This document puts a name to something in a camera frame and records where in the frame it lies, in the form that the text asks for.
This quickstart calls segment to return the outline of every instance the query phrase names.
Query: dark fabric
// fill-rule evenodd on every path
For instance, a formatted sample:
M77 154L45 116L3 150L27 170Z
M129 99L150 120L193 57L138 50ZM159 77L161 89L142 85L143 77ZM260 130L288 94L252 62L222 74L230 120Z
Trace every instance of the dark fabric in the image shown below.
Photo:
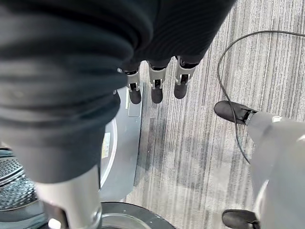
M117 68L203 55L233 2L2 0L1 139L34 181L83 174L119 109Z

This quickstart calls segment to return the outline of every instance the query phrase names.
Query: silver metal arm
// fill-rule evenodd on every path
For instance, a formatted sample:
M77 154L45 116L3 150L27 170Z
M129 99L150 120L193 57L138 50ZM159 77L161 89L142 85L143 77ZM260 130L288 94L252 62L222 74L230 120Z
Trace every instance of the silver metal arm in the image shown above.
M35 183L49 217L50 229L97 229L102 216L97 166L74 179Z
M256 143L251 177L261 228L304 228L305 123L258 112L248 132Z

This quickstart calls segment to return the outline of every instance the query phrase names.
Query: black cable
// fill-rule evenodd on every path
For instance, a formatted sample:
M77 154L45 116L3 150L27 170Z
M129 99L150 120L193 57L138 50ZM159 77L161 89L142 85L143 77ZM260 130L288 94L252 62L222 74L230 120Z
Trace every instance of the black cable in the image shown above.
M220 78L220 64L222 62L222 60L224 59L224 56L226 55L226 53L230 50L230 48L237 42L239 42L240 40L244 39L244 38L247 38L247 37L250 37L250 36L253 36L253 35L256 35L256 34L260 34L260 33L283 33L283 34L288 34L288 35L295 35L295 36L299 36L299 37L305 37L305 34L301 34L301 33L297 33L297 32L288 32L288 31L280 31L280 30L264 30L264 31L256 31L256 32L252 32L252 33L249 33L245 36L242 36L240 38L238 38L237 40L233 41L226 49L225 51L223 52L223 54L221 55L219 61L218 61L218 65L217 65L217 78L218 78L218 81L219 81L219 84L220 84L220 87L225 95L225 97L227 98L228 102L229 102L229 105L230 105L230 108L232 110L232 114L233 114L233 118L234 118L234 124L235 124L235 134L236 134L236 141L237 141L237 144L238 144L238 147L244 157L244 159L250 164L250 161L249 159L247 158L246 154L244 153L243 151L243 148L242 148L242 145L239 141L239 138L238 138L238 132L237 132L237 121L236 121L236 115L235 115L235 112L234 112L234 109L233 109L233 105L232 105L232 101L228 95L228 93L226 92L225 88L224 88L224 85L221 81L221 78Z

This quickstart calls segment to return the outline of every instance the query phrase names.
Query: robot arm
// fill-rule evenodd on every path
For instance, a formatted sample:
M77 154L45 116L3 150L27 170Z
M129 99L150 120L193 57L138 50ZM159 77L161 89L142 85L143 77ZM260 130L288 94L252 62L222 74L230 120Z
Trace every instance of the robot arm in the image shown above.
M1 1L0 136L35 183L51 228L100 223L101 139L119 109L113 91L127 85L117 69L148 60L160 102L164 68L178 56L175 95L184 97L233 3Z
M251 158L255 214L226 210L223 222L240 229L250 224L255 229L304 227L305 123L232 104L237 122L247 125L256 144ZM214 109L233 122L228 101L217 103Z

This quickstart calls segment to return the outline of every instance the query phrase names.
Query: floor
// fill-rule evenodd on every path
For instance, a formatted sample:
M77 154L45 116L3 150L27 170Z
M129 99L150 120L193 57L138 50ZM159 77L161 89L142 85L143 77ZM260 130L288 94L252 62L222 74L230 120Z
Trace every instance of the floor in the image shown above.
M221 212L252 208L249 166L235 142L234 127L213 107L224 100L216 79L221 53L230 42L259 30L305 33L303 0L238 0L201 61L182 100L173 95L176 62L167 69L164 99L150 99L148 68L134 191L126 201L164 217L178 229L222 229ZM305 39L256 35L237 43L222 64L231 99L257 110L305 121ZM249 157L254 144L240 138Z

